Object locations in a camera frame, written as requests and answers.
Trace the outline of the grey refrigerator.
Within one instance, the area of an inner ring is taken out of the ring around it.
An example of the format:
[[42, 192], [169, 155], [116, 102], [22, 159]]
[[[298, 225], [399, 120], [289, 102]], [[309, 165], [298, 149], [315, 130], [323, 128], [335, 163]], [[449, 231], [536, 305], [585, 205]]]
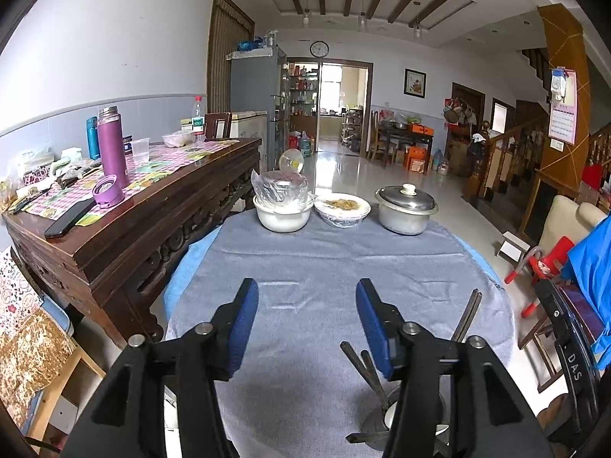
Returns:
[[286, 53], [278, 46], [236, 51], [227, 56], [230, 64], [230, 108], [233, 119], [255, 116], [259, 127], [244, 130], [239, 137], [260, 137], [260, 166], [275, 169], [288, 148], [289, 77]]

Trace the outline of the aluminium pot with lid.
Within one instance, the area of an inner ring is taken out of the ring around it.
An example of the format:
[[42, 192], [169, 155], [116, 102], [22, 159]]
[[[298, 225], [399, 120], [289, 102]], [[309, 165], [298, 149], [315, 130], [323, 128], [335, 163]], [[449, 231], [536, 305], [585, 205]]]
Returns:
[[384, 186], [376, 190], [380, 223], [403, 236], [417, 236], [425, 231], [438, 205], [426, 191], [414, 184]]

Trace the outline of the grey table cloth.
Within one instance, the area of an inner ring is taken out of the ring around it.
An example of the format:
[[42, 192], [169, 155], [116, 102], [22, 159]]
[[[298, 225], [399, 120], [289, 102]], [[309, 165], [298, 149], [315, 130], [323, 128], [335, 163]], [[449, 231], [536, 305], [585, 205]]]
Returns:
[[181, 294], [168, 324], [175, 338], [212, 317], [246, 278], [259, 306], [242, 365], [218, 385], [226, 431], [243, 457], [368, 457], [351, 445], [376, 395], [341, 351], [367, 345], [355, 287], [368, 278], [394, 304], [441, 338], [449, 338], [473, 290], [483, 302], [471, 332], [502, 362], [516, 340], [514, 314], [500, 281], [446, 227], [431, 222], [401, 236], [370, 216], [338, 229], [312, 216], [300, 231], [272, 233], [255, 212], [228, 218]]

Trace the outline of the dark carved wooden sideboard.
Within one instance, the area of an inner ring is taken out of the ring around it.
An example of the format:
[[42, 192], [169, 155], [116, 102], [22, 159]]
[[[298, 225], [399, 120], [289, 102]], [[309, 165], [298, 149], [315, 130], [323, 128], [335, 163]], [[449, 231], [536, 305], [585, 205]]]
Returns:
[[260, 144], [239, 139], [61, 238], [45, 240], [50, 220], [26, 212], [4, 214], [7, 233], [36, 283], [98, 324], [117, 347], [134, 334], [159, 341], [163, 328], [151, 305], [189, 245], [218, 227], [238, 200], [253, 203]]

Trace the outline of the clear plastic cup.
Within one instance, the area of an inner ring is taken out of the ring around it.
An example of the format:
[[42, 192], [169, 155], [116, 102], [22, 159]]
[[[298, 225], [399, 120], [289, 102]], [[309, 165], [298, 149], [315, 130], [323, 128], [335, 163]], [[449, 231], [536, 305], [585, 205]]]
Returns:
[[131, 152], [136, 166], [144, 166], [150, 161], [150, 138], [142, 137], [142, 139], [131, 142]]

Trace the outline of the patterned bowl with food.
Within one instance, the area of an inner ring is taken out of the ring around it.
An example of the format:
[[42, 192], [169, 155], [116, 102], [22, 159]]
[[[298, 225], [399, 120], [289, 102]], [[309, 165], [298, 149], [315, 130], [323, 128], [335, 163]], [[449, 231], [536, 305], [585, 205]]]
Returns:
[[339, 229], [358, 226], [371, 212], [371, 205], [354, 194], [318, 195], [314, 207], [323, 221]]

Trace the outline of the wall clock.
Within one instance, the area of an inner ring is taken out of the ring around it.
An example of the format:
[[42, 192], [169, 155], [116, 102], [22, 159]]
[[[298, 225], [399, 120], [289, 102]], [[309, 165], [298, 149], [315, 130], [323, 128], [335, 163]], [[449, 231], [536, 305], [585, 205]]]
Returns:
[[329, 54], [329, 45], [323, 40], [315, 40], [310, 45], [310, 54], [316, 59], [326, 58]]

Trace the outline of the black smartphone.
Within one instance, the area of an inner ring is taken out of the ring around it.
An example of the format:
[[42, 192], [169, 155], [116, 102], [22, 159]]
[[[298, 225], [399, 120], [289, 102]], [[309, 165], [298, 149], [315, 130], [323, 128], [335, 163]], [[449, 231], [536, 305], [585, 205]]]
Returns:
[[96, 201], [93, 197], [73, 204], [45, 230], [45, 240], [54, 240], [65, 236], [95, 205]]

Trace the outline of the white chest freezer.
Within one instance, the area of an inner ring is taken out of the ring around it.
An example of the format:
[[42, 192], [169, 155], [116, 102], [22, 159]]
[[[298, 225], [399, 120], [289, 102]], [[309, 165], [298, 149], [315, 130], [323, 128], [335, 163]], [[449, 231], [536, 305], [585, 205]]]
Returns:
[[267, 112], [245, 111], [236, 112], [231, 117], [230, 137], [247, 137], [260, 139], [260, 172], [267, 170]]

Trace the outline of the framed wall picture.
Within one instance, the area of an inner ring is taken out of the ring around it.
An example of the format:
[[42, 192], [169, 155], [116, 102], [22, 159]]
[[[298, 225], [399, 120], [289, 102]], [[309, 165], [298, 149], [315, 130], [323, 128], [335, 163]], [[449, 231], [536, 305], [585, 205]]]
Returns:
[[406, 68], [404, 73], [404, 93], [417, 98], [425, 98], [426, 80], [426, 73]]

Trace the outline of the purple thermos bottle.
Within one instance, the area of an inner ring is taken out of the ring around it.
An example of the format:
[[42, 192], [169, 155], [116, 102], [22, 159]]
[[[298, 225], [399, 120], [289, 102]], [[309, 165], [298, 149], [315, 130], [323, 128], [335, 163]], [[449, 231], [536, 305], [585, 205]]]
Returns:
[[102, 169], [106, 176], [114, 175], [121, 189], [128, 186], [121, 116], [116, 105], [108, 106], [99, 113], [97, 121], [99, 152]]

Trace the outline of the blue water bottle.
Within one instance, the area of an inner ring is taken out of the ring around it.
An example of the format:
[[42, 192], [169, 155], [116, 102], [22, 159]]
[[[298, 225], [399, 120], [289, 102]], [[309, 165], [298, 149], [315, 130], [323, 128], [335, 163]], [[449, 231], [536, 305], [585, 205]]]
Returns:
[[97, 117], [92, 116], [86, 121], [87, 146], [92, 160], [100, 159], [99, 134], [97, 133]]

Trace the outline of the plastic water bottle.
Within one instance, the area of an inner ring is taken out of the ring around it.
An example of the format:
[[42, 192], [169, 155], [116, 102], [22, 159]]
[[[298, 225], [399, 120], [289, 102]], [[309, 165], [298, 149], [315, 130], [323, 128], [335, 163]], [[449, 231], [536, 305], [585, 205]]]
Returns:
[[205, 139], [205, 109], [203, 106], [203, 96], [195, 97], [194, 105], [192, 106], [191, 118], [192, 132], [198, 140]]

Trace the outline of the wall calendar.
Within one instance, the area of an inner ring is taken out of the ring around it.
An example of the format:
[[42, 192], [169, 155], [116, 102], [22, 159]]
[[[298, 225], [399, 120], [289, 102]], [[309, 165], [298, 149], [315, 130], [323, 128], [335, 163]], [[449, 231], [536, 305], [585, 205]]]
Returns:
[[551, 70], [548, 136], [573, 145], [577, 137], [577, 74], [564, 67]]

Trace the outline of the purple thermos lid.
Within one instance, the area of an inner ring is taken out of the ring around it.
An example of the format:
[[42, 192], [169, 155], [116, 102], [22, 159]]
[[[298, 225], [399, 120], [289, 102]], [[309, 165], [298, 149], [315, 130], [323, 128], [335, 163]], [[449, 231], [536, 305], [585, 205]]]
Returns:
[[99, 179], [92, 189], [95, 203], [102, 209], [119, 205], [124, 200], [124, 193], [116, 175], [108, 175]]

